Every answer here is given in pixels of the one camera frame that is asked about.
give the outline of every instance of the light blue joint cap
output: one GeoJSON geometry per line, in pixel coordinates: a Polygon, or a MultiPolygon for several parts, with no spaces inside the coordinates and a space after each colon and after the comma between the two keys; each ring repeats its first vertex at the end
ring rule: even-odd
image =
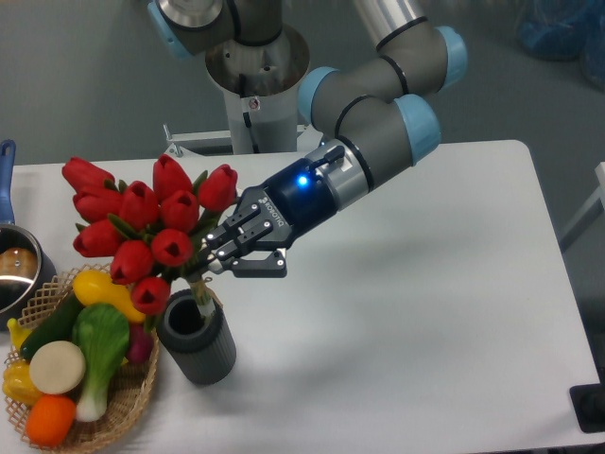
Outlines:
{"type": "Polygon", "coordinates": [[[407,137],[412,152],[412,165],[433,151],[441,142],[441,127],[431,106],[417,95],[395,99],[406,123],[407,137]]]}
{"type": "Polygon", "coordinates": [[[164,41],[164,43],[168,46],[170,53],[179,60],[185,60],[191,57],[189,51],[185,49],[177,36],[170,29],[170,26],[166,23],[165,18],[160,13],[160,10],[155,2],[150,2],[147,5],[147,11],[151,16],[156,29],[160,32],[162,41],[164,41]]]}
{"type": "Polygon", "coordinates": [[[313,107],[313,97],[318,91],[321,81],[330,73],[337,69],[328,66],[316,68],[306,75],[299,88],[299,112],[308,124],[312,124],[311,108],[313,107]]]}
{"type": "Polygon", "coordinates": [[[466,44],[462,37],[450,26],[438,26],[437,30],[445,40],[447,48],[447,73],[443,88],[447,88],[453,83],[458,82],[466,74],[469,66],[469,54],[466,51],[466,44]]]}

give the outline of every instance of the white radish slice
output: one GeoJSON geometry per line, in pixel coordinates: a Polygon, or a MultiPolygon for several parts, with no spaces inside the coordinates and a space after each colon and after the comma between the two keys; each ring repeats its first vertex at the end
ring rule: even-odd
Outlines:
{"type": "Polygon", "coordinates": [[[29,378],[46,394],[72,391],[86,371],[86,360],[77,345],[56,340],[40,348],[29,362],[29,378]]]}

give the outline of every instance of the green cucumber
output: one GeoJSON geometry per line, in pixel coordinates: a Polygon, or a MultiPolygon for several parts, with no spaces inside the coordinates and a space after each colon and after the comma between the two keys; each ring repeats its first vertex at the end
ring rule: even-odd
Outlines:
{"type": "Polygon", "coordinates": [[[49,342],[69,341],[76,318],[84,308],[72,291],[61,301],[55,310],[35,328],[21,345],[19,355],[30,361],[36,352],[49,342]]]}

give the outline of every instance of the blue pot handle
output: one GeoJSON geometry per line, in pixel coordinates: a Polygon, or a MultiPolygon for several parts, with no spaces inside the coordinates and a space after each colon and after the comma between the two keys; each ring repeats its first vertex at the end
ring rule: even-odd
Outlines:
{"type": "Polygon", "coordinates": [[[10,183],[15,165],[17,146],[12,140],[0,144],[0,224],[14,224],[15,215],[10,203],[10,183]]]}

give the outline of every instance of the bok choy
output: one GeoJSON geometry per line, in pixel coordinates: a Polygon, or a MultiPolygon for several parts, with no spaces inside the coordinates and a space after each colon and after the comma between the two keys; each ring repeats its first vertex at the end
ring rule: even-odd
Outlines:
{"type": "Polygon", "coordinates": [[[86,359],[82,394],[76,419],[92,422],[107,409],[107,391],[129,348],[129,322],[115,307],[102,303],[85,307],[78,315],[72,341],[86,359]]]}

